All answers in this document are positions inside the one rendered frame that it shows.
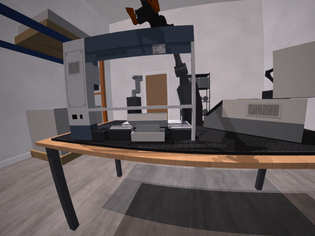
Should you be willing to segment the white thermal cycler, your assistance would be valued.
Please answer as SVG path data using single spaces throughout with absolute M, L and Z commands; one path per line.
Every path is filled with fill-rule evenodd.
M 302 97 L 315 97 L 315 41 L 273 51 L 273 99 L 222 100 L 203 127 L 301 143 Z

